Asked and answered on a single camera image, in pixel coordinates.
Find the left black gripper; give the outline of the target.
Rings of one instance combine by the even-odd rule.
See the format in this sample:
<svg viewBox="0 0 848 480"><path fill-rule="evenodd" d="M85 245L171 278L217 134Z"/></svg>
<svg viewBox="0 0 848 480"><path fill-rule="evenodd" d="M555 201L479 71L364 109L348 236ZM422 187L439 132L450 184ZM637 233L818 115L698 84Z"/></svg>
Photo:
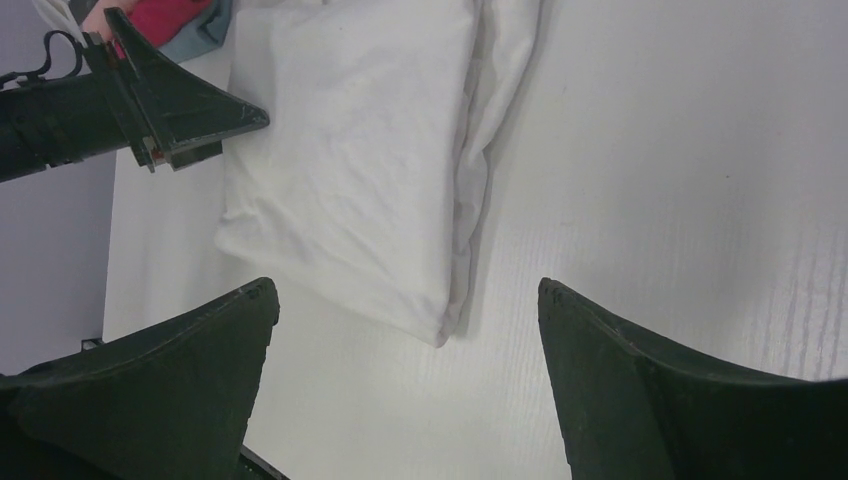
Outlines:
<svg viewBox="0 0 848 480"><path fill-rule="evenodd" d="M119 8L104 11L110 44L52 30L45 60L1 77L1 181L129 148L140 166L184 169L222 153L222 142L270 125L268 113L190 73L156 50ZM48 79L51 41L74 53L66 75Z"/></svg>

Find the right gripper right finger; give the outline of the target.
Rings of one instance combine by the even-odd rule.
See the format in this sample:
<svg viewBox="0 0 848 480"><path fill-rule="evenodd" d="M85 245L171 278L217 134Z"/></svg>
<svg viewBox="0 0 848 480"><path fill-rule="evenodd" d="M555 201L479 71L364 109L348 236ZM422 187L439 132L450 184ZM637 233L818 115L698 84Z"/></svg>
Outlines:
<svg viewBox="0 0 848 480"><path fill-rule="evenodd" d="M575 479L843 479L847 383L694 350L543 279L538 324Z"/></svg>

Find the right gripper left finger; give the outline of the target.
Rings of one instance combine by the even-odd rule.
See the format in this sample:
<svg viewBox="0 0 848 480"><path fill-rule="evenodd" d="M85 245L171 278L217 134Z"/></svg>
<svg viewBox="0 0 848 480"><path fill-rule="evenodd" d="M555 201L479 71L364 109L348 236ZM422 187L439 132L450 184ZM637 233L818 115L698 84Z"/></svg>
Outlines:
<svg viewBox="0 0 848 480"><path fill-rule="evenodd" d="M2 477L232 479L279 313L275 284L261 277L3 376Z"/></svg>

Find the white t-shirt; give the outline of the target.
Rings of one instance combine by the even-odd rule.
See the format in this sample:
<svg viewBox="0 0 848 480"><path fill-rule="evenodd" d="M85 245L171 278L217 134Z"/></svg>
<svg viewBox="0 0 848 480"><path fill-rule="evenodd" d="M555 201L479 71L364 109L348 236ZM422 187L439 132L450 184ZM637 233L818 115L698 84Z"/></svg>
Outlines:
<svg viewBox="0 0 848 480"><path fill-rule="evenodd" d="M247 1L229 87L268 127L224 145L223 252L433 347L470 286L485 151L537 1Z"/></svg>

